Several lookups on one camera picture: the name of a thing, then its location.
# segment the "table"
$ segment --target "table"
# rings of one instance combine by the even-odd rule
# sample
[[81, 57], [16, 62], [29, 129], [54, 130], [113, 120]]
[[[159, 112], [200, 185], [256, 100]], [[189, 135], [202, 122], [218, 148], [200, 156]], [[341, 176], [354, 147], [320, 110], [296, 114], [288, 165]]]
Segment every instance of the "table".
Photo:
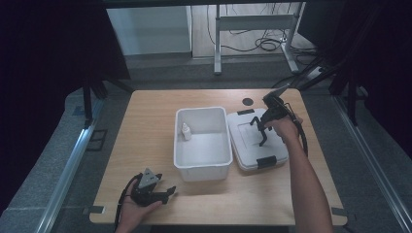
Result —
[[[94, 206], [95, 223], [113, 223], [121, 191], [136, 174], [150, 168], [163, 174], [154, 191], [176, 185], [169, 203], [150, 214], [144, 224], [294, 225], [289, 161], [279, 168], [242, 171], [234, 158], [222, 181], [185, 183], [173, 165], [175, 114], [182, 108], [222, 106], [226, 113], [265, 108], [261, 98], [270, 89], [136, 90], [130, 99]], [[300, 93], [281, 95], [303, 118], [310, 161], [332, 208], [343, 209]], [[254, 100], [252, 106], [242, 103]], [[347, 222], [332, 216], [334, 225]]]

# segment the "white bottle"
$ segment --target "white bottle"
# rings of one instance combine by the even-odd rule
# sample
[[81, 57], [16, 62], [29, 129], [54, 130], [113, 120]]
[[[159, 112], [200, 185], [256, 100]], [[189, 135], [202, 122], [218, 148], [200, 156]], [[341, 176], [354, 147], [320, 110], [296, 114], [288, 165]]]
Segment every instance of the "white bottle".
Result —
[[190, 128], [188, 127], [187, 124], [183, 123], [182, 125], [182, 133], [185, 136], [185, 139], [188, 141], [191, 139], [191, 132], [190, 132]]

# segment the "forearm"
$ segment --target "forearm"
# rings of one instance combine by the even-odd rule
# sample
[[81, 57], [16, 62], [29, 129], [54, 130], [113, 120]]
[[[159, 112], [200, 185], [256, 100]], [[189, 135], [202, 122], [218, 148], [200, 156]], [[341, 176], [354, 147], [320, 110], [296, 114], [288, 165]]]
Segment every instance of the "forearm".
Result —
[[286, 140], [297, 232], [332, 232], [325, 192], [298, 139]]

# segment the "gray floor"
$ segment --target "gray floor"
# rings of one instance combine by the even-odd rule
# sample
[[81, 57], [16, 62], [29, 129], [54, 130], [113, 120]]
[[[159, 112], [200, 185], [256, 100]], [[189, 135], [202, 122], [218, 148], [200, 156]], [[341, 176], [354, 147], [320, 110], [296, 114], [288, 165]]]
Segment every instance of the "gray floor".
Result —
[[[268, 88], [291, 73], [283, 56], [226, 58], [223, 73], [213, 75], [213, 60], [172, 55], [127, 57], [132, 77], [124, 81], [136, 89], [186, 88]], [[329, 81], [302, 92], [303, 100], [324, 151], [327, 165], [348, 214], [348, 229], [336, 232], [402, 232], [381, 189], [366, 166], [361, 151], [349, 133], [332, 98]], [[113, 225], [93, 224], [84, 213], [93, 204], [130, 95], [110, 83], [96, 130], [107, 130], [101, 151], [87, 151], [56, 218], [52, 232], [112, 232]], [[66, 112], [41, 158], [0, 218], [0, 232], [33, 232], [48, 204], [53, 188], [83, 128], [80, 91], [67, 97]], [[360, 130], [375, 152], [384, 172], [410, 210], [412, 206], [412, 162], [362, 102], [358, 103]], [[258, 228], [161, 228], [168, 232], [275, 232], [274, 227]], [[139, 232], [149, 232], [142, 226]]]

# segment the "wall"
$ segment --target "wall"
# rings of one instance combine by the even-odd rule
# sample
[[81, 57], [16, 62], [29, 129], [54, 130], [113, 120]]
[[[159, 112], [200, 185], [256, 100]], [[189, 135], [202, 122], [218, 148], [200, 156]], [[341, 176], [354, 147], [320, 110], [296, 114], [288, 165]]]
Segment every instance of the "wall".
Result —
[[123, 55], [191, 51], [190, 7], [107, 10]]

